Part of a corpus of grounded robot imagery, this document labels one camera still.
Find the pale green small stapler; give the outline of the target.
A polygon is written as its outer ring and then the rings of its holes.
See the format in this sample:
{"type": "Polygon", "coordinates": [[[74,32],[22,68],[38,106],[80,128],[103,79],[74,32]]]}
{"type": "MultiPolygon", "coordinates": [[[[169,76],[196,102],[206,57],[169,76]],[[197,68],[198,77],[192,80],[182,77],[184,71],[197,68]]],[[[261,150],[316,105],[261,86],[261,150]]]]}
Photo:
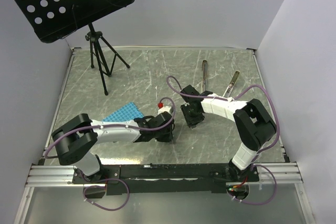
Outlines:
{"type": "Polygon", "coordinates": [[[237,82],[237,80],[239,78],[239,75],[240,75],[240,72],[239,71],[235,71],[235,73],[234,73],[234,75],[233,75],[233,77],[232,77],[229,85],[227,86],[227,88],[226,88],[226,90],[225,90],[225,92],[223,94],[223,97],[225,97],[225,98],[229,98],[230,97],[231,92],[232,92],[232,90],[233,90],[233,88],[234,88],[234,86],[235,86],[235,84],[236,84],[236,82],[237,82]]]}

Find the beige black large stapler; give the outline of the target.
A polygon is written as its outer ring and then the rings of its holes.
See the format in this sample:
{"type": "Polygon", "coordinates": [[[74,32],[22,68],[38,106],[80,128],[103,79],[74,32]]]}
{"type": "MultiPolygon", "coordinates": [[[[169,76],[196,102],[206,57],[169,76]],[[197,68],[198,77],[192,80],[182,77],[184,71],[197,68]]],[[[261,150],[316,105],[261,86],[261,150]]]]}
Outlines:
{"type": "Polygon", "coordinates": [[[207,89],[207,79],[208,79],[208,62],[207,60],[202,61],[202,85],[201,91],[204,92],[207,89]]]}

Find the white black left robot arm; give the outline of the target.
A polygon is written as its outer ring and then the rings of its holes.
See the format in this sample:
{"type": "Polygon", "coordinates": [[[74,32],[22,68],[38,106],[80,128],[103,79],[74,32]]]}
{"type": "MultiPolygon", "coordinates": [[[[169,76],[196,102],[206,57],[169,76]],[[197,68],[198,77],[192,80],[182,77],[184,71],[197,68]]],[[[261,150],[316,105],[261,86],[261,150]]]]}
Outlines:
{"type": "Polygon", "coordinates": [[[52,133],[51,147],[56,149],[60,165],[74,165],[92,183],[103,179],[104,170],[92,147],[102,143],[142,143],[152,139],[170,142],[173,139],[174,112],[162,111],[157,116],[145,116],[125,122],[92,120],[85,113],[52,133]]]}

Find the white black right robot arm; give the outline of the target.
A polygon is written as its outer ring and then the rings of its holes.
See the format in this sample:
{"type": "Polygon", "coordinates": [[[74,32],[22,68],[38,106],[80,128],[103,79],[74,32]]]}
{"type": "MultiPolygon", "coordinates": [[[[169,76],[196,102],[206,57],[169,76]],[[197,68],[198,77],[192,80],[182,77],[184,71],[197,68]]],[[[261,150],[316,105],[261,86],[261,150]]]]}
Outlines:
{"type": "Polygon", "coordinates": [[[225,168],[232,181],[241,181],[252,168],[252,162],[264,144],[278,133],[277,125],[258,99],[237,101],[212,92],[199,93],[188,85],[181,90],[185,104],[181,106],[189,128],[195,128],[205,114],[221,116],[235,123],[241,144],[225,168]]]}

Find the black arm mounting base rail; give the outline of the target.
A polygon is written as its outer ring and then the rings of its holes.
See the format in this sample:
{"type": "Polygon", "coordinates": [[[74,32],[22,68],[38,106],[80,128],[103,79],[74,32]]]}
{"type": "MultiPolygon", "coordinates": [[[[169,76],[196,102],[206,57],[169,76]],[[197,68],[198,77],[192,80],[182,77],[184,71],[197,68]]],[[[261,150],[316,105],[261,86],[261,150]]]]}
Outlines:
{"type": "Polygon", "coordinates": [[[75,169],[72,183],[106,186],[107,195],[126,192],[124,181],[131,193],[177,193],[210,191],[226,193],[229,185],[243,181],[258,182],[257,168],[248,167],[243,172],[228,163],[209,164],[149,164],[103,165],[102,171],[83,177],[75,169]]]}

